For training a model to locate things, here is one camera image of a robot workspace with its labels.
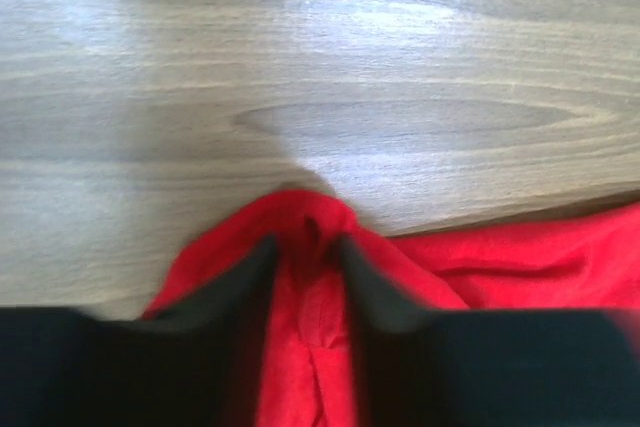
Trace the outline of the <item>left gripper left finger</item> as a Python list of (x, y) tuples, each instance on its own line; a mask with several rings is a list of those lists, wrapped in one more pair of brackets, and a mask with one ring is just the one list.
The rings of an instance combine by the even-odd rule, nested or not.
[(277, 264), (274, 237), (149, 319), (1, 311), (5, 426), (251, 426)]

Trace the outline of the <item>red t shirt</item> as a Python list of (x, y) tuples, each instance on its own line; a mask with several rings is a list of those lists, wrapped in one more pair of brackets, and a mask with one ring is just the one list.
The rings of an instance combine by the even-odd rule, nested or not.
[(337, 241), (420, 303), (453, 311), (639, 306), (639, 207), (568, 220), (386, 238), (342, 201), (283, 190), (188, 245), (145, 311), (153, 318), (267, 235), (279, 250), (263, 357), (260, 426), (352, 426), (352, 337)]

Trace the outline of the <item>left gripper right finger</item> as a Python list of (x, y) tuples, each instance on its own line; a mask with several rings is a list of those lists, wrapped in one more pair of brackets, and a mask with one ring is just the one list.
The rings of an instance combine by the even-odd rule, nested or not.
[(638, 424), (637, 311), (443, 310), (337, 249), (359, 425)]

